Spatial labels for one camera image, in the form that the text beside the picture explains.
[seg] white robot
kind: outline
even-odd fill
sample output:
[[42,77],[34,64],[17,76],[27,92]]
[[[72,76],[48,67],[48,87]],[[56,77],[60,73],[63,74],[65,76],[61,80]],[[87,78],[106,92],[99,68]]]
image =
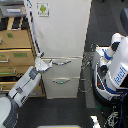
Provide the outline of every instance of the white robot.
[[92,69],[94,93],[106,103],[116,104],[128,90],[128,37],[112,36],[110,47],[96,47]]
[[40,55],[20,80],[9,91],[8,97],[0,98],[0,128],[14,128],[18,119],[17,109],[22,107],[41,79],[41,73],[52,67],[52,61],[46,64]]

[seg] drawer handle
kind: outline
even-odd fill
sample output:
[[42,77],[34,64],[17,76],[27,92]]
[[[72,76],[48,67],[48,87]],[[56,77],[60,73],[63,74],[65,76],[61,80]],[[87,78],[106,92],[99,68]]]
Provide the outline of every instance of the drawer handle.
[[3,89],[4,86],[1,87],[1,92],[9,92],[10,90],[4,90]]
[[14,72],[3,72],[3,73],[0,72],[0,75],[13,75],[15,73],[16,73],[16,70],[14,70]]
[[8,58],[5,61],[0,61],[0,63],[8,63],[8,62],[9,62],[9,59]]
[[55,82],[55,83],[57,83],[57,84],[65,84],[65,83],[67,83],[68,81],[70,81],[70,79],[64,79],[63,81],[58,81],[58,80],[52,80],[52,82]]
[[55,65],[65,65],[65,64],[68,64],[68,63],[70,63],[71,62],[71,60],[68,60],[68,61],[66,61],[66,62],[63,62],[63,63],[57,63],[57,62],[52,62],[53,64],[55,64]]

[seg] green sticker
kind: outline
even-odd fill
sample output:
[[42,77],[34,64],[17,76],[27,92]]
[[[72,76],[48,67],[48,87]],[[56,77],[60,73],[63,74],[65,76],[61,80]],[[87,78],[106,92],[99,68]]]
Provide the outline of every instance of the green sticker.
[[44,5],[41,5],[40,11],[42,11],[42,13],[44,13],[46,11],[46,7]]
[[13,38],[12,33],[7,33],[8,38]]
[[6,55],[0,55],[1,57],[6,57]]
[[27,53],[13,53],[15,58],[28,57]]
[[9,67],[9,69],[13,69],[12,67]]

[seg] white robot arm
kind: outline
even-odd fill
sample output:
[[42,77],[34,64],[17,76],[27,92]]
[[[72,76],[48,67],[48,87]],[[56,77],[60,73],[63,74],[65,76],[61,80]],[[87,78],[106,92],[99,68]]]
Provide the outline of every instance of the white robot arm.
[[18,114],[17,109],[27,100],[41,79],[41,73],[52,67],[52,61],[46,64],[40,57],[35,60],[35,68],[29,67],[27,72],[9,91],[8,97],[0,98],[0,128],[14,128]]

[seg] floor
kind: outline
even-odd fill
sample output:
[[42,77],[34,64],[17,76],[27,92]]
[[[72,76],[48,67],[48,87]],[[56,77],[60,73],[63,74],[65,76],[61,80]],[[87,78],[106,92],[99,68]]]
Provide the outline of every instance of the floor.
[[[91,45],[109,46],[111,36],[119,32],[126,36],[121,22],[120,12],[128,7],[128,0],[92,0],[91,15],[85,45],[85,58],[90,53]],[[84,68],[87,59],[83,60],[81,79],[91,81],[90,68]],[[79,125],[82,128],[92,128],[93,122],[91,115],[98,117],[99,123],[103,128],[106,118],[101,113],[93,91],[90,89],[90,82],[80,80],[77,99],[54,99],[29,98],[28,101],[18,110],[19,119],[16,128],[36,128],[43,125]]]

